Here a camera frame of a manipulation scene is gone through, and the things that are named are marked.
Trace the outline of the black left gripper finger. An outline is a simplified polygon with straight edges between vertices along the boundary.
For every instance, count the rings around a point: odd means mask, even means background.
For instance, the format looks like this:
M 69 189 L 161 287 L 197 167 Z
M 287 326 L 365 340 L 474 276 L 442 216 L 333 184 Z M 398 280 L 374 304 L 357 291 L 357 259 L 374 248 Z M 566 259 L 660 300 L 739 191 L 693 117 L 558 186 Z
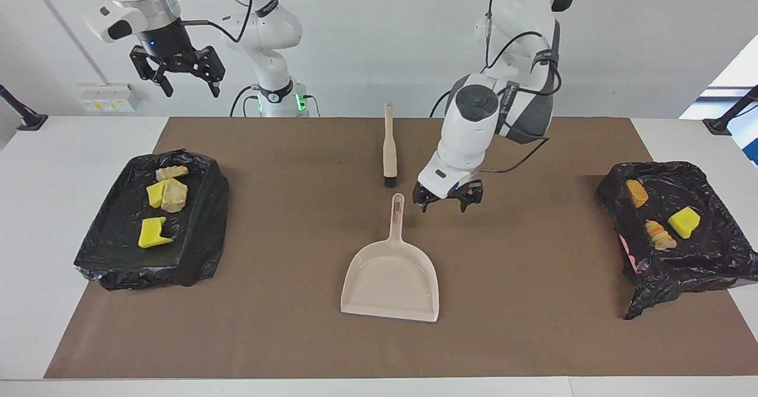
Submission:
M 427 212 L 427 208 L 431 203 L 436 202 L 436 195 L 430 192 L 422 184 L 415 184 L 413 189 L 413 202 L 415 205 L 420 206 L 422 213 Z
M 484 184 L 482 181 L 471 181 L 460 187 L 460 210 L 465 213 L 468 206 L 479 204 L 484 196 Z

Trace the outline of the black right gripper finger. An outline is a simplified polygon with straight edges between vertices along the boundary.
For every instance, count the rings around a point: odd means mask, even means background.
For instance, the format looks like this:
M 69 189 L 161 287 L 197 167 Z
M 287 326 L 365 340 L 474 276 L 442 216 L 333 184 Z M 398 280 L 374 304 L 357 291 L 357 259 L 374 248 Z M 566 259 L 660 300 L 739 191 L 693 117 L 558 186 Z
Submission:
M 220 95 L 220 82 L 224 79 L 226 68 L 213 46 L 206 46 L 198 51 L 198 71 L 200 78 L 208 84 L 214 98 Z
M 169 62 L 163 59 L 159 60 L 158 67 L 153 69 L 149 64 L 149 58 L 150 56 L 143 47 L 133 47 L 131 49 L 130 59 L 140 78 L 144 81 L 151 81 L 154 85 L 160 87 L 166 97 L 172 97 L 174 89 L 165 76 L 169 68 Z

